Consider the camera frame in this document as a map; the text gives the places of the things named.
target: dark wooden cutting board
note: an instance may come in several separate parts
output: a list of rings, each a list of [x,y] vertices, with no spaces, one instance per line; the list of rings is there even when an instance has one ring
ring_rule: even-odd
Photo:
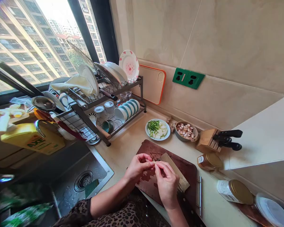
[[[171,159],[174,161],[176,166],[179,168],[179,170],[182,172],[182,174],[190,184],[190,187],[185,191],[185,197],[189,201],[191,207],[195,208],[196,190],[197,190],[196,166],[149,140],[144,140],[142,142],[142,145],[138,150],[137,154],[141,153],[149,154],[155,161],[159,161],[158,158],[164,153],[167,153],[171,157]],[[158,191],[158,184],[157,184],[157,177],[155,174],[155,170],[145,171],[143,173],[143,176],[140,178],[140,181],[136,184],[136,187],[138,187],[140,190],[145,192],[154,201],[156,201],[160,205],[163,205]]]

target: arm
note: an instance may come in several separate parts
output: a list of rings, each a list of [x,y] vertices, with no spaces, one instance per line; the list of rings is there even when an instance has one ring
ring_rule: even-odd
[[[148,154],[134,156],[117,184],[91,198],[90,213],[93,218],[110,213],[134,189],[143,172],[153,167],[154,163]]]
[[[155,169],[160,198],[170,218],[172,227],[189,227],[177,199],[179,176],[167,162],[156,162]]]

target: sink drain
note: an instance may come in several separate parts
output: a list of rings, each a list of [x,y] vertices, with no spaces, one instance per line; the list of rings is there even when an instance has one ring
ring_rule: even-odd
[[[75,192],[82,192],[85,190],[85,187],[92,182],[93,174],[91,171],[84,171],[81,173],[75,183],[74,183],[74,190]]]

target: kitchen sink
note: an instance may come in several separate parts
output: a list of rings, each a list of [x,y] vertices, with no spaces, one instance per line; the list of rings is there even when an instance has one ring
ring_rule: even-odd
[[[93,146],[88,147],[84,142],[77,141],[63,151],[52,154],[47,162],[22,181],[37,181],[45,186],[47,198],[44,201],[51,201],[54,206],[39,226],[51,226],[58,218],[68,214],[79,200],[96,195],[113,174]],[[88,189],[88,185],[95,180],[99,185],[94,190],[93,187]]]

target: leopard print clothing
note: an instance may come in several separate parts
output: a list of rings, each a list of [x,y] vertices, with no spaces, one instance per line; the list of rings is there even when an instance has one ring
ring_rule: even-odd
[[[79,201],[53,227],[170,227],[140,191],[132,192],[118,211],[96,220],[89,212],[90,205],[90,199]]]

